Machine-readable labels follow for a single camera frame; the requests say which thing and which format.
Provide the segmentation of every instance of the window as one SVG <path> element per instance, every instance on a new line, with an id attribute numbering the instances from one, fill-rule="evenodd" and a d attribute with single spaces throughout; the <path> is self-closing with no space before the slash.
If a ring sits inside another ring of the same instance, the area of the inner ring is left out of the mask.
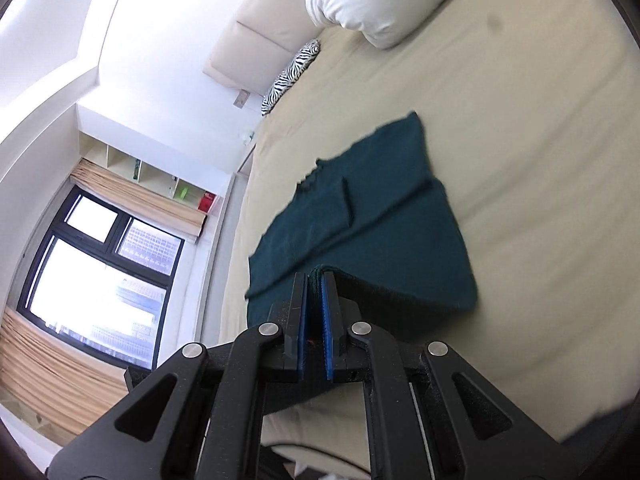
<path id="1" fill-rule="evenodd" d="M 75 187 L 36 252 L 18 311 L 103 361 L 155 368 L 183 243 Z"/>

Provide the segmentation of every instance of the silver screw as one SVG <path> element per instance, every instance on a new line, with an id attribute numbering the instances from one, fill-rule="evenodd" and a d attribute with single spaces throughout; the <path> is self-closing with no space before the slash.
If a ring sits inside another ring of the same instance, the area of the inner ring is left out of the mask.
<path id="1" fill-rule="evenodd" d="M 371 325 L 366 321 L 358 321 L 351 325 L 351 331 L 357 335 L 367 335 L 371 332 Z"/>
<path id="2" fill-rule="evenodd" d="M 434 341 L 433 343 L 429 343 L 427 346 L 427 350 L 431 355 L 435 355 L 436 357 L 442 357 L 446 355 L 449 351 L 449 347 L 440 341 Z"/>
<path id="3" fill-rule="evenodd" d="M 258 332 L 262 335 L 276 335 L 278 333 L 278 326 L 275 323 L 262 323 Z"/>
<path id="4" fill-rule="evenodd" d="M 182 348 L 182 355 L 188 357 L 189 359 L 198 357 L 200 354 L 202 354 L 202 346 L 200 346 L 198 343 L 189 343 L 188 345 L 185 345 L 184 348 Z"/>

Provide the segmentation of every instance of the window pane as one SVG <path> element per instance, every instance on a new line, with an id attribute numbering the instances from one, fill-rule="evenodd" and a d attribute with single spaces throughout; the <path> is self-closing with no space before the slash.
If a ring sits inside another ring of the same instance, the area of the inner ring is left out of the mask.
<path id="1" fill-rule="evenodd" d="M 165 294 L 56 240 L 30 310 L 58 333 L 151 368 Z"/>
<path id="2" fill-rule="evenodd" d="M 74 207 L 66 223 L 75 227 L 91 238 L 107 239 L 111 226 L 118 217 L 118 213 L 95 203 L 83 196 Z"/>
<path id="3" fill-rule="evenodd" d="M 134 220 L 122 238 L 118 254 L 170 276 L 178 249 L 180 238 Z"/>

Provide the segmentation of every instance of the triangular cutout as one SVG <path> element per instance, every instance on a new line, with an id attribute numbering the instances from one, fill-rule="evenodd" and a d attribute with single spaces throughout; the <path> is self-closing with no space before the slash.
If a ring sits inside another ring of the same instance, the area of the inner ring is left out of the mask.
<path id="1" fill-rule="evenodd" d="M 177 380 L 174 375 L 163 377 L 153 389 L 118 417 L 116 430 L 142 442 L 149 442 L 154 437 Z"/>
<path id="2" fill-rule="evenodd" d="M 463 374 L 453 374 L 452 380 L 478 440 L 487 440 L 512 427 L 511 419 Z"/>

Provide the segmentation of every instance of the zebra print pillow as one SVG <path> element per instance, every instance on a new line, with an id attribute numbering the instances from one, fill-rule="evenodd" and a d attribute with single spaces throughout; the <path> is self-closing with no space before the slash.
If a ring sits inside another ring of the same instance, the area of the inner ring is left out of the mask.
<path id="1" fill-rule="evenodd" d="M 264 95 L 262 99 L 262 114 L 266 115 L 279 99 L 284 95 L 284 93 L 289 90 L 293 86 L 302 73 L 308 68 L 308 66 L 313 62 L 313 60 L 320 53 L 320 42 L 318 40 L 311 40 L 305 46 L 303 46 L 296 57 L 293 58 L 289 66 L 286 67 L 280 75 L 274 81 L 269 91 Z"/>

